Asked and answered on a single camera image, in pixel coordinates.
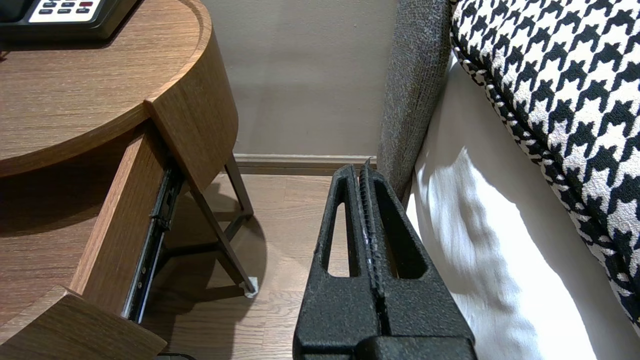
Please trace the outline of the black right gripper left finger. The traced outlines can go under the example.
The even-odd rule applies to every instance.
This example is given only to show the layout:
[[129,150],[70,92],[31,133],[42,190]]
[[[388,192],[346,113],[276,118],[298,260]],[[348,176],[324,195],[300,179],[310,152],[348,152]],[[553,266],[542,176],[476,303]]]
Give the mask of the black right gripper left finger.
[[[381,279],[386,244],[375,221],[375,169],[339,168],[332,177],[295,324],[295,360],[352,360],[359,342],[382,333]],[[339,207],[345,210],[348,276],[329,272]]]

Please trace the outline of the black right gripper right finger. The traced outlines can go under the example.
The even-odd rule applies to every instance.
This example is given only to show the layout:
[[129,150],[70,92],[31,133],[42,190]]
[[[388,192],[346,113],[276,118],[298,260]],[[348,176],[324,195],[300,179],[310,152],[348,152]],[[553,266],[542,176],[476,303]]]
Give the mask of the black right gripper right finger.
[[474,335],[384,176],[359,173],[366,263],[379,327],[361,360],[475,360]]

